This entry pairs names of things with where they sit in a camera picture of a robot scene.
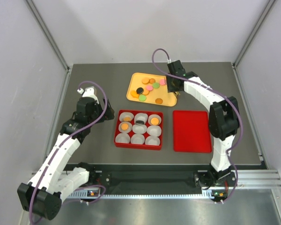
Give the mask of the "orange flower cookie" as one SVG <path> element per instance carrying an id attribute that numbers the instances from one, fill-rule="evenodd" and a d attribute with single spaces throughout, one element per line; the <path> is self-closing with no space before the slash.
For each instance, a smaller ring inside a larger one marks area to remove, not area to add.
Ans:
<path id="1" fill-rule="evenodd" d="M 124 117 L 123 121 L 130 122 L 132 119 L 130 117 Z"/>

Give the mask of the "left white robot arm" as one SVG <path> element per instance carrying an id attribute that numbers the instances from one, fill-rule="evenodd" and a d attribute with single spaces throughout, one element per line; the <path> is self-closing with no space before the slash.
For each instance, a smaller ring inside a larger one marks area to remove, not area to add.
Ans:
<path id="1" fill-rule="evenodd" d="M 82 185 L 92 186 L 97 180 L 94 169 L 85 163 L 75 167 L 65 178 L 60 178 L 69 159 L 90 134 L 91 127 L 114 119 L 114 110 L 109 100 L 104 97 L 104 105 L 101 105 L 94 86 L 78 88 L 77 91 L 81 97 L 76 110 L 62 125 L 49 156 L 36 174 L 17 189 L 22 208 L 30 214 L 31 224 L 35 223 L 33 215 L 47 220 L 54 219 L 63 202 L 74 191 Z"/>

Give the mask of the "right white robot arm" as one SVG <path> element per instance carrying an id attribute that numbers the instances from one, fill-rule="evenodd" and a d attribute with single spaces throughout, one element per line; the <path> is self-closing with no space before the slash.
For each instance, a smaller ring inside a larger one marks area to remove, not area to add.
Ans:
<path id="1" fill-rule="evenodd" d="M 231 173 L 230 149 L 239 128 L 238 102 L 205 84 L 194 72 L 186 72 L 181 61 L 168 61 L 169 92 L 184 91 L 208 110 L 208 127 L 213 137 L 213 157 L 207 171 L 207 186 L 221 185 Z"/>

